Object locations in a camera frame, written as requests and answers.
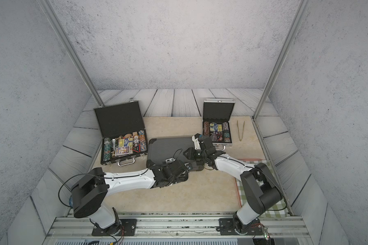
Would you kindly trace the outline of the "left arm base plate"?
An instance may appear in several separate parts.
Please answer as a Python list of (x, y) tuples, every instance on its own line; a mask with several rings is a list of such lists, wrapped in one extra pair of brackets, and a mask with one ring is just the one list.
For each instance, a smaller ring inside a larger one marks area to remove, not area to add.
[(94, 225), (92, 236), (134, 236), (137, 219), (120, 219), (107, 228), (102, 228), (98, 223)]

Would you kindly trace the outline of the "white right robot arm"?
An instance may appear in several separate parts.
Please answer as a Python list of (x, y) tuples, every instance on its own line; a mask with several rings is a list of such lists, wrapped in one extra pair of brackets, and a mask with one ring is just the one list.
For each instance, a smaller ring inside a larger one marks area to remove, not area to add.
[(246, 203), (233, 215), (233, 226), (243, 233), (252, 227), (264, 212), (283, 199), (282, 191), (264, 163), (250, 164), (217, 150), (208, 136), (192, 136), (194, 147), (184, 152), (186, 157), (202, 165), (227, 173), (239, 180), (244, 188)]

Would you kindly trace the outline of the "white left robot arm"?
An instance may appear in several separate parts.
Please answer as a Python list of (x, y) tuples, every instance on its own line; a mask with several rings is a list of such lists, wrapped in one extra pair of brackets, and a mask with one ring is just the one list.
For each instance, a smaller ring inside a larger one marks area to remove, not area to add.
[(114, 208), (104, 203), (106, 197), (136, 189), (163, 188), (187, 181), (189, 171), (185, 164), (156, 165), (147, 161), (147, 168), (137, 172), (108, 173), (97, 167), (85, 174), (71, 189), (75, 218), (89, 218), (101, 229), (119, 225)]

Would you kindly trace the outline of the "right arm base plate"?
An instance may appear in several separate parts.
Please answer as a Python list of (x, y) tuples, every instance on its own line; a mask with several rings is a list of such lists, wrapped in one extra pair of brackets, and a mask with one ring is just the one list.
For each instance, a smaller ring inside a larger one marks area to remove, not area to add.
[(244, 224), (239, 218), (220, 218), (219, 226), (216, 231), (220, 235), (248, 235), (257, 236), (263, 235), (263, 225), (258, 219), (253, 220), (248, 224)]

